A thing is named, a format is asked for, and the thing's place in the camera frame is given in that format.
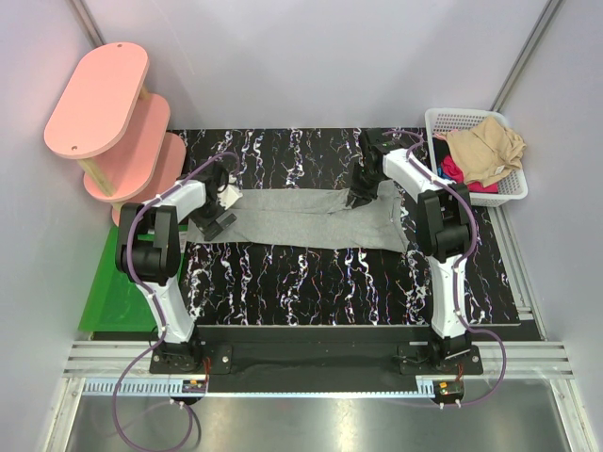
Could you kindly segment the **grey t-shirt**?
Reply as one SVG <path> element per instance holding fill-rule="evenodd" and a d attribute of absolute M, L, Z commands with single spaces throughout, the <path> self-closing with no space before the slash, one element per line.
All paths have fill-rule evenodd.
<path fill-rule="evenodd" d="M 244 189 L 229 209 L 236 220 L 212 241 L 406 252 L 409 240 L 394 183 L 380 183 L 377 199 L 361 207 L 347 206 L 348 194 L 347 189 Z"/>

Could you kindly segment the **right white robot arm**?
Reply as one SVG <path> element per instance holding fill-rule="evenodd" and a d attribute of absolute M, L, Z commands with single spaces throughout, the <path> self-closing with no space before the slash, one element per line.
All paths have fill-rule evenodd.
<path fill-rule="evenodd" d="M 377 199 L 379 185 L 391 180 L 416 202 L 416 243 L 428 258 L 432 275 L 432 329 L 419 359 L 439 373 L 458 366 L 471 350 L 466 327 L 464 269 L 475 248 L 475 219 L 466 185 L 453 184 L 428 169 L 414 155 L 423 138 L 404 148 L 389 132 L 360 133 L 362 160 L 354 165 L 347 206 L 357 208 Z"/>

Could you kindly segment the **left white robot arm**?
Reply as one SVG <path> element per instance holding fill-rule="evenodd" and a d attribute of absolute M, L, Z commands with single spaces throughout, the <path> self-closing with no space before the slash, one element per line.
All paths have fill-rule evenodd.
<path fill-rule="evenodd" d="M 226 201 L 231 187 L 232 177 L 222 163 L 207 161 L 151 200 L 121 208 L 116 267 L 151 309 L 158 335 L 152 345 L 154 358 L 185 373 L 203 364 L 204 351 L 179 288 L 179 227 L 191 220 L 205 241 L 224 233 L 236 220 Z"/>

